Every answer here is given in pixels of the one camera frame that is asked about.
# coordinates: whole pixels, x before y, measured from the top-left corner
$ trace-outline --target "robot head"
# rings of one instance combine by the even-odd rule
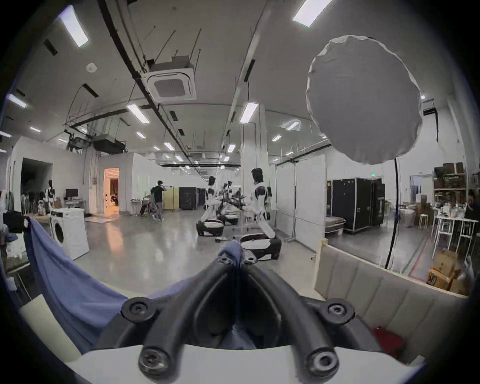
[[[252,169],[252,177],[255,183],[263,183],[264,173],[261,168]]]

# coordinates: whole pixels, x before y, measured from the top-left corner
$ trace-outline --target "floor mat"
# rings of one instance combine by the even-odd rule
[[[105,224],[109,223],[110,221],[117,220],[118,217],[98,217],[98,216],[90,216],[86,217],[85,221],[89,221],[90,223],[99,223],[99,224]]]

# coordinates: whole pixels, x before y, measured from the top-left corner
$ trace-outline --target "red object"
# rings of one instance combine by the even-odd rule
[[[385,353],[389,354],[395,359],[398,359],[405,349],[405,340],[399,335],[387,331],[384,328],[378,327],[373,330],[373,333],[378,339],[378,342],[384,349]]]

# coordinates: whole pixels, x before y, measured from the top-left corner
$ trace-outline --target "pillar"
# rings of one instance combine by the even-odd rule
[[[265,121],[265,106],[259,104],[248,124],[241,127],[241,183],[242,193],[250,196],[253,188],[252,169],[261,168],[264,182],[270,185],[270,168],[268,166],[267,126]]]

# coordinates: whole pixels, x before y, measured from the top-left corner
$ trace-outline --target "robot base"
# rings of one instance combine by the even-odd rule
[[[282,240],[278,237],[269,239],[264,233],[252,233],[242,236],[240,245],[243,249],[251,251],[258,260],[268,255],[271,255],[272,260],[277,260],[282,249]]]
[[[222,236],[223,223],[220,220],[207,219],[197,222],[198,236]]]
[[[238,215],[225,214],[225,215],[218,215],[217,218],[224,225],[237,225],[239,222]]]

